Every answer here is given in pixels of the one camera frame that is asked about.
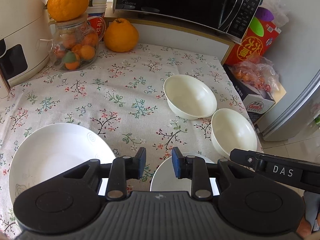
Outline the person's right hand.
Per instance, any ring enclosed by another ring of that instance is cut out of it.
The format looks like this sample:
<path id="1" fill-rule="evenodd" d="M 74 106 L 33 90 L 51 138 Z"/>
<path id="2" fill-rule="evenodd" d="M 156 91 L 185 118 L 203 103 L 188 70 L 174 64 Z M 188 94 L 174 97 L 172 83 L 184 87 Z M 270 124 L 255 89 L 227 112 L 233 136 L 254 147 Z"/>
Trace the person's right hand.
<path id="1" fill-rule="evenodd" d="M 305 214 L 300 221 L 297 233 L 302 238 L 319 232 L 319 194 L 305 191 L 303 193 Z"/>

